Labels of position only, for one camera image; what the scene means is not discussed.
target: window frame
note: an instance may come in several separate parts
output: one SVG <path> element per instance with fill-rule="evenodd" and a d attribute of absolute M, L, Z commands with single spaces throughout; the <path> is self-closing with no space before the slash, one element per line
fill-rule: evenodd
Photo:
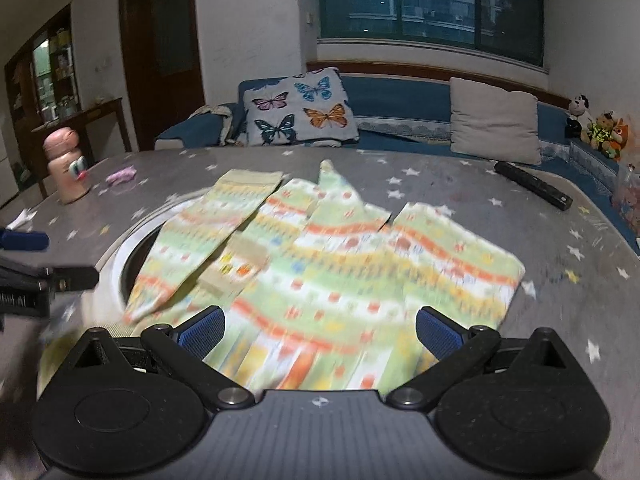
<path fill-rule="evenodd" d="M 539 0 L 539 16 L 540 16 L 540 28 L 539 37 L 540 45 L 539 52 L 540 57 L 529 57 L 521 54 L 508 52 L 507 50 L 495 48 L 481 43 L 482 34 L 482 0 L 475 0 L 474 4 L 474 43 L 465 43 L 461 41 L 444 40 L 441 38 L 428 38 L 424 36 L 411 36 L 409 34 L 402 33 L 402 0 L 395 0 L 395 15 L 393 16 L 395 27 L 394 32 L 384 33 L 376 32 L 375 34 L 369 34 L 366 32 L 351 32 L 349 30 L 332 30 L 329 25 L 326 14 L 326 0 L 320 0 L 320 35 L 323 40 L 335 40 L 335 39 L 363 39 L 363 40 L 396 40 L 396 41 L 415 41 L 417 43 L 434 43 L 448 46 L 454 46 L 468 50 L 470 53 L 481 52 L 494 54 L 495 56 L 505 57 L 507 59 L 516 60 L 531 64 L 535 67 L 542 67 L 545 53 L 545 4 L 544 0 Z"/>

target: cartoon face on bottle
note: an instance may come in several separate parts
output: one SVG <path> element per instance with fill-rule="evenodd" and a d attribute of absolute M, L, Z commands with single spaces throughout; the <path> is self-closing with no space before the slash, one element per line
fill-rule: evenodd
<path fill-rule="evenodd" d="M 80 156 L 78 160 L 73 160 L 69 164 L 69 169 L 67 170 L 69 175 L 74 180 L 84 180 L 86 177 L 86 170 L 88 170 L 88 164 L 84 156 Z"/>

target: black remote control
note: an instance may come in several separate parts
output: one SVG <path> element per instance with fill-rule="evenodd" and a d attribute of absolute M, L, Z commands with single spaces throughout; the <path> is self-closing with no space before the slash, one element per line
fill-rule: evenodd
<path fill-rule="evenodd" d="M 569 209 L 574 201 L 570 196 L 565 195 L 550 184 L 508 162 L 498 162 L 495 165 L 495 172 L 529 189 L 529 191 L 534 192 L 540 198 L 562 211 Z"/>

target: panda plush toy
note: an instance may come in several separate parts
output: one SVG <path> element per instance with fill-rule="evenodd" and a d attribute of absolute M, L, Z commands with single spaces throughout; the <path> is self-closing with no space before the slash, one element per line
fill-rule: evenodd
<path fill-rule="evenodd" d="M 564 127 L 564 136 L 567 139 L 580 137 L 593 123 L 593 117 L 589 113 L 589 100 L 585 95 L 578 95 L 569 103 L 569 117 Z"/>

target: orange butterfly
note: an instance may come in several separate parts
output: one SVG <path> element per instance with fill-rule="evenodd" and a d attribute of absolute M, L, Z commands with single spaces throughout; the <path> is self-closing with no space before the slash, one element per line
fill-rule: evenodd
<path fill-rule="evenodd" d="M 324 128 L 327 122 L 329 126 L 333 127 L 332 121 L 341 128 L 347 125 L 347 119 L 344 117 L 344 106 L 341 104 L 337 104 L 331 108 L 328 114 L 319 112 L 318 110 L 311 110 L 310 108 L 305 108 L 305 114 L 311 117 L 311 124 L 316 128 Z"/>

